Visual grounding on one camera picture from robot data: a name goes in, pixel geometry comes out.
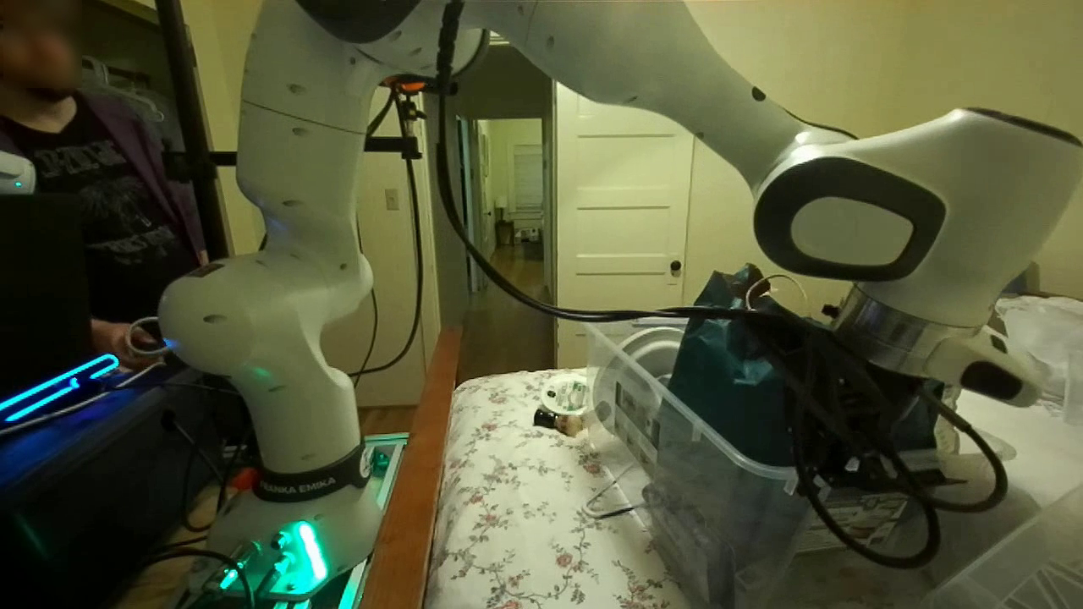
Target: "beard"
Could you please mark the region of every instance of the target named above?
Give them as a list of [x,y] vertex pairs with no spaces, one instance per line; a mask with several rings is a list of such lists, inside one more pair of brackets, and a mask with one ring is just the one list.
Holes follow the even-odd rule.
[[66,102],[73,95],[73,68],[45,59],[45,60],[29,60],[17,70],[0,70],[0,83],[41,98],[41,102]]

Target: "person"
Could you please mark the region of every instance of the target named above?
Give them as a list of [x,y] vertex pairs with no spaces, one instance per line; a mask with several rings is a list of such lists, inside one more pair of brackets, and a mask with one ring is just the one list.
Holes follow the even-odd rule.
[[165,179],[152,130],[122,98],[77,90],[69,43],[77,11],[77,0],[0,0],[0,151],[33,162],[36,193],[80,206],[90,341],[142,368],[148,337],[131,323],[205,252],[196,200]]

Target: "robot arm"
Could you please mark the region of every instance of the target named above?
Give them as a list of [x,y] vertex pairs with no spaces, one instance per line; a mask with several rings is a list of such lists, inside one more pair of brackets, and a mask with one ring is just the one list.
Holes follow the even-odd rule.
[[[996,113],[877,140],[804,127],[722,60],[680,0],[471,0],[452,41],[445,0],[273,0],[246,56],[236,165],[266,252],[176,283],[158,313],[178,359],[228,376],[249,407],[260,488],[209,545],[249,559],[260,601],[308,601],[373,548],[378,509],[359,486],[351,382],[320,356],[324,326],[373,287],[354,239],[370,102],[389,75],[436,75],[440,48],[464,68],[484,31],[568,90],[670,117],[722,154],[758,198],[772,261],[856,283],[837,337],[860,359],[1031,399],[1024,367],[980,326],[1067,210],[1083,176],[1076,140]],[[816,214],[852,205],[907,223],[900,254],[816,254]],[[280,551],[258,545],[283,531],[308,548],[287,581]]]

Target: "white door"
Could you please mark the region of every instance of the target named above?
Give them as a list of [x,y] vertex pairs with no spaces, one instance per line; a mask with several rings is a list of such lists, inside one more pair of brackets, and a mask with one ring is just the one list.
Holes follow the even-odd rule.
[[[680,304],[689,144],[662,117],[597,105],[559,84],[559,304]],[[579,351],[582,329],[559,326],[559,364],[573,367]]]

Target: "floral bedspread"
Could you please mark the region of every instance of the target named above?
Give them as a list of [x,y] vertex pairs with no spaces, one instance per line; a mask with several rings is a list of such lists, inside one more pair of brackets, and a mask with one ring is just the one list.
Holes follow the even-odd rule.
[[636,513],[647,479],[626,448],[598,422],[577,438],[536,428],[552,376],[452,394],[428,607],[688,607]]

